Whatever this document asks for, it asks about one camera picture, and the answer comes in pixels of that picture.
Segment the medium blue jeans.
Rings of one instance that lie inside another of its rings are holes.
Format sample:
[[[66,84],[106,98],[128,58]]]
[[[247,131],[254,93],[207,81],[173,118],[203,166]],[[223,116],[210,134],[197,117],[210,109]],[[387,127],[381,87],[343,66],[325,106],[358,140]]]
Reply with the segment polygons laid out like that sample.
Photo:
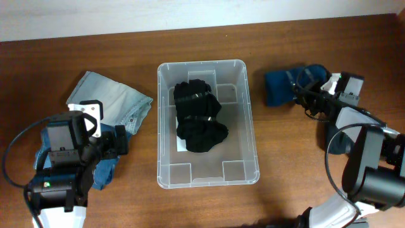
[[[41,132],[42,146],[35,160],[33,181],[78,184],[84,192],[94,187],[102,190],[108,185],[119,157],[100,160],[96,157],[96,140],[90,140],[84,121],[50,122]]]

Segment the blue shirt bundle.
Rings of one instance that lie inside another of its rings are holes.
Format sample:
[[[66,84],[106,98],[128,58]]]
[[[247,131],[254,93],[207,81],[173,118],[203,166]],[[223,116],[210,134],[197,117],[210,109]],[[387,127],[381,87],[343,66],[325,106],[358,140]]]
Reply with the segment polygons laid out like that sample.
[[[299,75],[299,85],[306,87],[312,82],[324,84],[330,73],[324,66],[318,64],[267,72],[265,73],[266,104],[271,107],[282,106],[295,100],[293,87]]]

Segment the light blue jeans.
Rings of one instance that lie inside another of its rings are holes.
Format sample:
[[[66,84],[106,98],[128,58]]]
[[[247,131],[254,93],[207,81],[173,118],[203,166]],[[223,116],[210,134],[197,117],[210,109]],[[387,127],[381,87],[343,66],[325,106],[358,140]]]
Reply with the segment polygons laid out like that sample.
[[[67,99],[67,104],[98,100],[103,104],[104,125],[124,125],[135,135],[151,109],[152,98],[123,83],[87,71]]]

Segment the dark green shirt bundle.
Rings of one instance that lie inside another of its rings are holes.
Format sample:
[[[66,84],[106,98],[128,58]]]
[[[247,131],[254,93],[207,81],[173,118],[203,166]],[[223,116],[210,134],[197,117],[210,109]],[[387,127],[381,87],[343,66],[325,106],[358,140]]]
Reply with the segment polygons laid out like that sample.
[[[333,155],[349,154],[351,148],[354,146],[354,141],[344,132],[339,132],[332,140],[333,136],[337,133],[334,123],[326,123],[324,126],[325,131],[325,149],[329,147],[329,153]]]

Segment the black shirt bundle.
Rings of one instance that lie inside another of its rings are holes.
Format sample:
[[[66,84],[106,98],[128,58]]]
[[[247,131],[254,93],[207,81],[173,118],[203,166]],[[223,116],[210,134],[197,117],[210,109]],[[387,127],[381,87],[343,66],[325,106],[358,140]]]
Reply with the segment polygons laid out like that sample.
[[[200,79],[176,84],[177,136],[193,153],[206,153],[228,137],[228,127],[217,121],[221,104],[212,88]]]

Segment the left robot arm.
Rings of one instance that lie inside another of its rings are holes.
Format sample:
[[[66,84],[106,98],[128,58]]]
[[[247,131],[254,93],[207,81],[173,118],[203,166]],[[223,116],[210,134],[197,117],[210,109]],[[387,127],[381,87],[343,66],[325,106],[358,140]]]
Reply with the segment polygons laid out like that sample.
[[[98,126],[96,118],[82,111],[49,119],[50,147],[39,155],[36,173],[24,189],[35,227],[83,226],[97,164],[128,153],[123,125],[95,137]]]

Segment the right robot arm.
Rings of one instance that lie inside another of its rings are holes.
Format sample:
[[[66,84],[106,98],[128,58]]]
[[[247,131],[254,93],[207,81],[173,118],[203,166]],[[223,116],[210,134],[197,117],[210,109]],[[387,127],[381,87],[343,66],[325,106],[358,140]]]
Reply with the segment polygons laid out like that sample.
[[[284,227],[368,227],[367,215],[404,207],[404,134],[358,107],[363,82],[316,66],[266,73],[270,106],[295,101],[329,126],[324,162],[335,194]]]

